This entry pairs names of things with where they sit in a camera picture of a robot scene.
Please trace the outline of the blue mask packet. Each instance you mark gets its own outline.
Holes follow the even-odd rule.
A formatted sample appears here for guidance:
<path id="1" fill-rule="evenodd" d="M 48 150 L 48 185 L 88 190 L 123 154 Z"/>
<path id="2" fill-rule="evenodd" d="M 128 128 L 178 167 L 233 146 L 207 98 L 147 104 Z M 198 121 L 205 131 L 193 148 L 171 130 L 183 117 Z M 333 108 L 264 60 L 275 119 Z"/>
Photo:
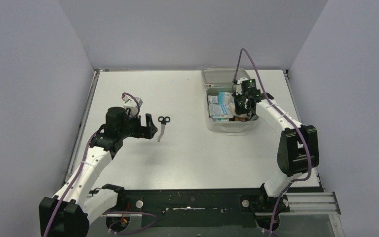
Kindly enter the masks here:
<path id="1" fill-rule="evenodd" d="M 230 107 L 232 114 L 235 114 L 235 102 L 233 94 L 230 92 L 219 92 L 218 93 L 218 103 L 220 105 L 227 105 Z"/>

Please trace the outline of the aluminium frame rail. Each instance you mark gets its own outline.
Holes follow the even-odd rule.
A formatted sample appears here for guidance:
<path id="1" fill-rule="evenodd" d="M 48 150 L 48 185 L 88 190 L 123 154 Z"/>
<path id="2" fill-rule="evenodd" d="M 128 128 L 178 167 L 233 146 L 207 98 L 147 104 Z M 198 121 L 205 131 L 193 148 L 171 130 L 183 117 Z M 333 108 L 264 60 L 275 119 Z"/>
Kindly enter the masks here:
<path id="1" fill-rule="evenodd" d="M 290 210 L 282 215 L 340 215 L 335 193 L 287 193 Z"/>

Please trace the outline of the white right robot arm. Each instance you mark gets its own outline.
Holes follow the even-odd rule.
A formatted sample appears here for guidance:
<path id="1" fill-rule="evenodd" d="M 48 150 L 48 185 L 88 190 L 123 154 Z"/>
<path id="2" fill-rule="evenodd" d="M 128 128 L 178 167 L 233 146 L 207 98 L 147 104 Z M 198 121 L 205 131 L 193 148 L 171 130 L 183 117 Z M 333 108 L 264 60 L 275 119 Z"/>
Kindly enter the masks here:
<path id="1" fill-rule="evenodd" d="M 259 207 L 266 212 L 278 205 L 277 196 L 286 192 L 289 184 L 310 175 L 320 163 L 317 129 L 291 117 L 269 93 L 257 88 L 256 80 L 233 80 L 232 94 L 237 115 L 258 116 L 280 137 L 276 160 L 277 169 L 263 184 L 265 194 L 258 198 Z"/>

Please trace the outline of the white plastic bottle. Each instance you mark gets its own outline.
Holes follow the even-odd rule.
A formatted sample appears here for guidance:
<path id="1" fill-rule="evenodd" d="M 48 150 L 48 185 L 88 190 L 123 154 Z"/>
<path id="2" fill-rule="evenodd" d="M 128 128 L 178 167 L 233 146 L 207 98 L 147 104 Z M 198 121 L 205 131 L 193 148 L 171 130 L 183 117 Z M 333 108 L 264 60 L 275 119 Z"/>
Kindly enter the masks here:
<path id="1" fill-rule="evenodd" d="M 212 122 L 229 122 L 229 118 L 213 118 Z"/>

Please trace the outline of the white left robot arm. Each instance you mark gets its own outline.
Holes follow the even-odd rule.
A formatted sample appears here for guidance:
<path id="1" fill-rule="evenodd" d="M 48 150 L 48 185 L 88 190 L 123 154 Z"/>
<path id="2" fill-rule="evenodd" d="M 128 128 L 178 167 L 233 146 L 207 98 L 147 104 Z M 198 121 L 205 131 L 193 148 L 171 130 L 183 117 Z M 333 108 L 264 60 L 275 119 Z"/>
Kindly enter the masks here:
<path id="1" fill-rule="evenodd" d="M 90 197 L 95 182 L 116 156 L 126 138 L 152 139 L 158 129 L 151 114 L 130 117 L 128 109 L 108 108 L 105 123 L 94 132 L 85 147 L 79 167 L 65 185 L 39 204 L 39 223 L 43 237 L 85 237 L 90 225 L 104 212 L 115 213 L 127 207 L 124 187 L 105 184 Z"/>

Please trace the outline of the grey open storage box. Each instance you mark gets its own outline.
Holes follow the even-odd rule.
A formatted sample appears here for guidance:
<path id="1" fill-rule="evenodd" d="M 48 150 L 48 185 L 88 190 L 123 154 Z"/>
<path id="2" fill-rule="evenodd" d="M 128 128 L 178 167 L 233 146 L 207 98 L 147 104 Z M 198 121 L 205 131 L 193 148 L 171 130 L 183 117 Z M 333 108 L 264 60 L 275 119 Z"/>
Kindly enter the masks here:
<path id="1" fill-rule="evenodd" d="M 258 116 L 236 114 L 232 82 L 236 68 L 205 68 L 201 70 L 206 86 L 204 106 L 206 126 L 210 131 L 239 133 L 258 125 Z"/>

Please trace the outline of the clear bag of wipes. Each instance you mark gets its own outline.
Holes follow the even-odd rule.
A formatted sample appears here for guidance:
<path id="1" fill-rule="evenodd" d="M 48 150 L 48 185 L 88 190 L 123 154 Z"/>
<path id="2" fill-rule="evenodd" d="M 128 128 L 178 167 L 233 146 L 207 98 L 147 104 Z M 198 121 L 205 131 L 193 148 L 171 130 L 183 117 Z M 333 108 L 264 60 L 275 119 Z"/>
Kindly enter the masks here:
<path id="1" fill-rule="evenodd" d="M 208 95 L 207 96 L 208 104 L 218 104 L 218 96 L 217 95 Z"/>

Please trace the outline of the black handled scissors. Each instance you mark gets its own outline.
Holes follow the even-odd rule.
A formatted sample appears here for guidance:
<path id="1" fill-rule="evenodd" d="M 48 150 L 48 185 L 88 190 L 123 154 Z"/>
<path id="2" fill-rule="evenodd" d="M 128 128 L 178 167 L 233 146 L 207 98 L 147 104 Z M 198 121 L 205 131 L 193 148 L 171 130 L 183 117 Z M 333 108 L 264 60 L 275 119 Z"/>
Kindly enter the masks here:
<path id="1" fill-rule="evenodd" d="M 161 124 L 161 128 L 160 128 L 160 134 L 157 138 L 157 141 L 160 142 L 161 138 L 163 137 L 164 135 L 164 131 L 165 131 L 165 127 L 166 127 L 166 124 L 169 123 L 171 120 L 171 118 L 169 116 L 159 116 L 158 117 L 158 122 Z"/>

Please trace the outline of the white blue label packet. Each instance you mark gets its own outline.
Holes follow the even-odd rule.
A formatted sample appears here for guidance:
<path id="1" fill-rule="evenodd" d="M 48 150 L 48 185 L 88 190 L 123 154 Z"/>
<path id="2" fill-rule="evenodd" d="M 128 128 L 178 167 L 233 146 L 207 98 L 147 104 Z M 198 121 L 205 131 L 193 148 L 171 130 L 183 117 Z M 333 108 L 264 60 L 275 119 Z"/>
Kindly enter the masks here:
<path id="1" fill-rule="evenodd" d="M 230 119 L 234 117 L 230 105 L 209 104 L 208 112 L 209 116 L 213 119 Z"/>

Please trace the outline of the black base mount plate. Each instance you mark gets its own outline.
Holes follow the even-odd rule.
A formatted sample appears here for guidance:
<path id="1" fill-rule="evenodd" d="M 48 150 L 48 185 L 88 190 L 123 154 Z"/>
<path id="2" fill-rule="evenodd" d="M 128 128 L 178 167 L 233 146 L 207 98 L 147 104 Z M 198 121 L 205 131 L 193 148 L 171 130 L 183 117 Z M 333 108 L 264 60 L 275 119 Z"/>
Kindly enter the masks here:
<path id="1" fill-rule="evenodd" d="M 190 228 L 240 226 L 275 230 L 279 214 L 290 211 L 288 198 L 268 197 L 264 188 L 126 190 L 106 184 L 92 197 L 111 190 L 118 203 L 108 209 L 106 225 L 114 231 L 133 227 Z"/>

